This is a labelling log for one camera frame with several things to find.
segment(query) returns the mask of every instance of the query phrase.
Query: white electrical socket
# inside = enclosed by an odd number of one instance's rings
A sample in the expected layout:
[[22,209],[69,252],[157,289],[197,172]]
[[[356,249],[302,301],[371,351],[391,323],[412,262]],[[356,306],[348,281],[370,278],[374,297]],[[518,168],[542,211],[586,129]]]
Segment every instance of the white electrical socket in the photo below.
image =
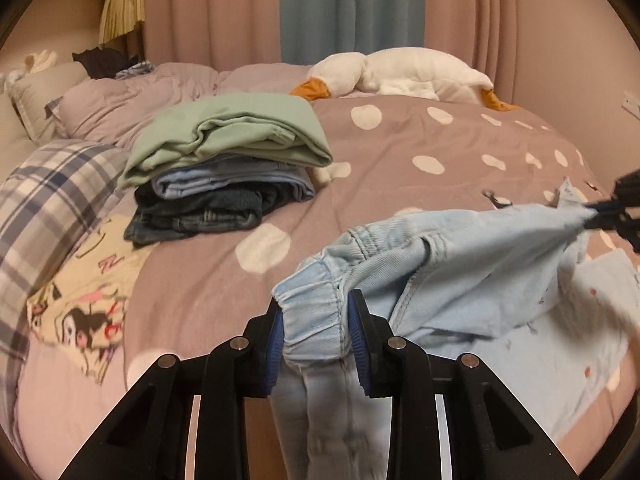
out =
[[622,99],[622,107],[636,119],[640,119],[640,100],[629,92],[625,92]]

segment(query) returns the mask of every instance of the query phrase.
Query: stack of folded clothes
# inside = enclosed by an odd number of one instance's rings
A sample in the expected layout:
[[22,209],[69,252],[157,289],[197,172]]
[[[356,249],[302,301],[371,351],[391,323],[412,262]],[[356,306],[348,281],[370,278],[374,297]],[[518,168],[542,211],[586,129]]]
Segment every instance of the stack of folded clothes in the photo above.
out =
[[180,104],[140,133],[120,187],[137,187],[125,231],[137,245],[252,229],[315,196],[305,167],[332,162],[304,99],[227,94]]

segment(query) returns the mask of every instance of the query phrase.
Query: silver screw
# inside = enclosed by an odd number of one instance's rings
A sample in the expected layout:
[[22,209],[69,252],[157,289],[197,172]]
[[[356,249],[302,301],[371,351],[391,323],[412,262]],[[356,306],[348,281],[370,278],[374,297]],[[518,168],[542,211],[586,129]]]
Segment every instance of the silver screw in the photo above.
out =
[[171,368],[175,365],[175,357],[171,354],[164,354],[158,359],[158,366],[161,368]]
[[249,340],[247,338],[242,337],[241,335],[239,335],[238,337],[233,338],[229,342],[229,345],[234,350],[244,350],[245,348],[247,348],[249,346]]
[[402,350],[406,346],[406,341],[404,338],[395,335],[393,337],[390,337],[387,340],[386,344],[388,344],[389,346],[391,346],[391,348],[395,350]]
[[478,359],[478,356],[475,356],[473,354],[464,354],[461,361],[462,364],[468,368],[476,368],[480,364],[480,359]]

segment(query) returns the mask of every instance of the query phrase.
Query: wall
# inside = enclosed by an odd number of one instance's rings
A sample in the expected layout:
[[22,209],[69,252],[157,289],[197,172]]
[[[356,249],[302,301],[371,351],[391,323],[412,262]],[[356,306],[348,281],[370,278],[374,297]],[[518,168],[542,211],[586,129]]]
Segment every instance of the wall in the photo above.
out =
[[518,0],[514,102],[574,142],[604,186],[640,168],[640,52],[606,0]]
[[0,72],[22,66],[30,52],[55,50],[60,63],[97,46],[101,12],[102,0],[34,0],[0,50]]

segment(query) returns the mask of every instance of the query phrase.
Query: blue curtain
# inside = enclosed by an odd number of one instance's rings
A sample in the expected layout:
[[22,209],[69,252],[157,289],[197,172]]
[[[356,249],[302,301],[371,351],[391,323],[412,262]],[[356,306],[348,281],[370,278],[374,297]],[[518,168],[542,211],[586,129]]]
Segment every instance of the blue curtain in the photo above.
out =
[[424,46],[424,0],[280,0],[283,62]]

